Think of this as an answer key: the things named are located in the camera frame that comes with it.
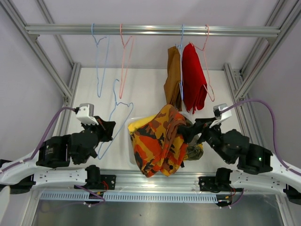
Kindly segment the yellow grey camouflage trousers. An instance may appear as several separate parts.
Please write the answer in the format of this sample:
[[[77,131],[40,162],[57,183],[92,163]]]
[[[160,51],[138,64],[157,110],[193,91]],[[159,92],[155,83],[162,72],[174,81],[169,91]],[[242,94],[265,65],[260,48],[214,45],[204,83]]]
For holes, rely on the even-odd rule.
[[[204,154],[203,145],[202,143],[199,144],[197,143],[199,138],[200,135],[195,135],[189,143],[187,143],[186,141],[184,142],[185,144],[187,144],[187,147],[186,147],[185,156],[181,163],[181,168],[185,167],[184,166],[185,161],[197,161],[203,156]]]

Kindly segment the blue hanger of orange camouflage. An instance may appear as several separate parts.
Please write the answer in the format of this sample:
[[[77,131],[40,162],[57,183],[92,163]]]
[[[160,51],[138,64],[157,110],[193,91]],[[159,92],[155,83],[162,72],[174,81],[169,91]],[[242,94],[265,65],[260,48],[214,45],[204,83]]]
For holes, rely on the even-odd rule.
[[[109,144],[107,145],[107,147],[105,148],[105,150],[101,153],[101,150],[102,150],[102,147],[103,147],[103,144],[104,142],[102,142],[99,146],[99,149],[98,149],[98,160],[102,160],[103,157],[106,155],[106,153],[108,152],[109,148],[111,147],[111,145],[114,143],[115,139],[117,138],[117,136],[119,135],[119,133],[121,132],[121,129],[124,128],[124,125],[126,123],[126,121],[129,119],[129,116],[131,115],[133,109],[134,109],[134,103],[133,102],[130,102],[130,103],[124,103],[124,102],[121,102],[121,101],[118,101],[117,99],[117,94],[116,94],[116,83],[117,82],[120,82],[119,79],[115,79],[114,82],[113,82],[113,86],[112,86],[112,91],[113,91],[113,97],[114,97],[114,108],[112,109],[112,111],[110,112],[110,115],[109,115],[109,121],[111,121],[112,119],[112,116],[115,114],[116,112],[116,109],[119,107],[119,106],[126,106],[127,108],[130,108],[130,111],[127,115],[127,117],[124,119],[123,123],[120,125],[118,131],[115,133],[115,135],[113,136],[113,139],[112,141],[109,142]]]

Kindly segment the pink hanger of yellow camouflage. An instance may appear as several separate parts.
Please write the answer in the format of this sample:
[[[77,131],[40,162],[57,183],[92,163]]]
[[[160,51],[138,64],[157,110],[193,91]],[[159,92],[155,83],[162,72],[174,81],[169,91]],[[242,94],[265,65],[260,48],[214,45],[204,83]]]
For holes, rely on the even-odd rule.
[[[128,67],[131,60],[134,42],[135,42],[135,36],[129,36],[127,40],[124,39],[123,36],[123,24],[120,24],[119,32],[120,32],[120,38],[121,43],[123,47],[123,55],[122,55],[122,64],[121,64],[121,76],[120,76],[120,87],[119,87],[119,98],[122,99],[125,83],[127,80],[127,74],[128,74]]]

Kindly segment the white plastic basket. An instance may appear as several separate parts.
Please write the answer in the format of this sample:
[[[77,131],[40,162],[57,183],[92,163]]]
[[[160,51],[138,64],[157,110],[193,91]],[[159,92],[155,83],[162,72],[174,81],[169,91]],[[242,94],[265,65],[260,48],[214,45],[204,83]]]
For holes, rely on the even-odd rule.
[[[135,161],[135,156],[134,156],[134,151],[133,151],[133,147],[132,147],[132,143],[131,143],[131,139],[130,139],[130,133],[128,130],[128,126],[129,126],[129,124],[131,124],[135,121],[138,121],[142,118],[145,118],[145,116],[128,118],[126,120],[124,128],[123,128],[124,144],[125,144],[125,148],[126,148],[125,153],[126,153],[126,157],[128,158],[129,165],[131,165],[131,166],[137,166],[137,165],[136,165],[136,161]]]

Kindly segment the orange brown camouflage trousers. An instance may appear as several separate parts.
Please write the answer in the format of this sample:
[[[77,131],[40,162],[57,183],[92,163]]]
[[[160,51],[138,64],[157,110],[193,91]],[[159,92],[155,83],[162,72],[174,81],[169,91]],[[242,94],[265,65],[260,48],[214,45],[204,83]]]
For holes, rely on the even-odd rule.
[[[158,172],[168,177],[180,168],[187,144],[177,130],[185,124],[184,116],[166,105],[153,120],[130,134],[136,164],[147,178]]]

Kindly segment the blue hanger of brown trousers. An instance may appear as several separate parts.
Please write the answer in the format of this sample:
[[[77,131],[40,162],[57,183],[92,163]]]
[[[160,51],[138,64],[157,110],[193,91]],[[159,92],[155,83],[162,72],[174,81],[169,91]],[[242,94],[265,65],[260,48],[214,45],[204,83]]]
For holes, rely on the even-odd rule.
[[[184,24],[182,24],[181,27],[181,40],[178,45],[176,45],[177,49],[179,50],[180,53],[180,95],[181,95],[181,100],[184,99],[184,93],[183,93],[183,74],[182,74],[182,52],[183,52],[183,37],[184,37]]]

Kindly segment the red trousers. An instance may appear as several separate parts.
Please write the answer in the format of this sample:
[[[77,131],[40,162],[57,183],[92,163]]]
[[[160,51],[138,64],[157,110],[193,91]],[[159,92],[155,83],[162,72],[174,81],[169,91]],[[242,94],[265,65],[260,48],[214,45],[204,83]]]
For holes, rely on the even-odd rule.
[[[202,110],[207,96],[207,82],[192,43],[182,53],[183,102],[188,112]]]

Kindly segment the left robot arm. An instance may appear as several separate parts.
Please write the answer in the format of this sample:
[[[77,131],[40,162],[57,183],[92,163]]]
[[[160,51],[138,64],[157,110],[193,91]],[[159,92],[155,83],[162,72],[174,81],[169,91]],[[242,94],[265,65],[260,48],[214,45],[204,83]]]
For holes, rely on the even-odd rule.
[[[68,169],[69,165],[84,164],[96,158],[96,147],[113,140],[115,121],[94,117],[95,124],[82,124],[83,130],[44,141],[37,151],[16,160],[0,161],[0,187],[9,186],[12,194],[23,194],[42,186],[73,187],[79,189],[109,189],[99,167],[90,165]]]

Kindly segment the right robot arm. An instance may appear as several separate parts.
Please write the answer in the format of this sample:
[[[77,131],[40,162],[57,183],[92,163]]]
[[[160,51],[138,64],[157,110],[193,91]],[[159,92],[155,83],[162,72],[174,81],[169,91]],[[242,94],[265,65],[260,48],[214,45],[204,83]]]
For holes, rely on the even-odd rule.
[[[301,178],[284,168],[268,149],[251,144],[249,137],[235,129],[222,133],[221,126],[212,118],[196,119],[191,126],[180,126],[178,131],[186,143],[200,135],[197,143],[206,142],[226,164],[236,169],[218,168],[213,177],[199,177],[201,191],[212,193],[246,189],[279,192],[294,204],[301,203]]]

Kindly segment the aluminium frame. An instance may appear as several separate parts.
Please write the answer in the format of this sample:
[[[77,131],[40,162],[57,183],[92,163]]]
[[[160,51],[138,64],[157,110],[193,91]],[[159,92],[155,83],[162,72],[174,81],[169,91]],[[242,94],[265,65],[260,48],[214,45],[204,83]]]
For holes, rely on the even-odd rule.
[[[49,14],[45,2],[39,0],[37,2],[40,10],[46,18],[46,24],[27,24],[22,18],[20,12],[11,0],[3,0],[0,3],[1,8],[13,22],[17,30],[24,37],[27,44],[31,47],[36,57],[42,63],[47,72],[52,76],[60,89],[64,109],[70,108],[76,91],[71,89],[62,81],[57,74],[54,66],[51,64],[47,54],[37,41],[40,35],[54,35],[59,44],[62,44],[62,35],[88,35],[88,34],[107,34],[107,35],[120,35],[119,27],[116,24],[55,24]],[[185,26],[184,36],[221,36],[221,37],[256,37],[259,39],[267,39],[269,46],[259,59],[258,63],[252,70],[252,72],[244,79],[237,92],[233,94],[234,107],[238,107],[246,102],[245,95],[251,88],[255,78],[261,73],[268,61],[272,58],[274,53],[278,50],[283,43],[289,32],[293,29],[296,23],[301,17],[301,3],[296,1],[289,15],[285,19],[284,23],[280,27],[263,26],[244,26],[244,27],[218,27],[213,26],[208,28],[207,26]],[[123,35],[135,36],[135,35],[154,35],[154,36],[181,36],[180,25],[123,25]],[[274,154],[277,159],[284,164],[286,170],[290,170],[293,175],[299,176],[299,173],[291,166],[287,165],[281,158]]]

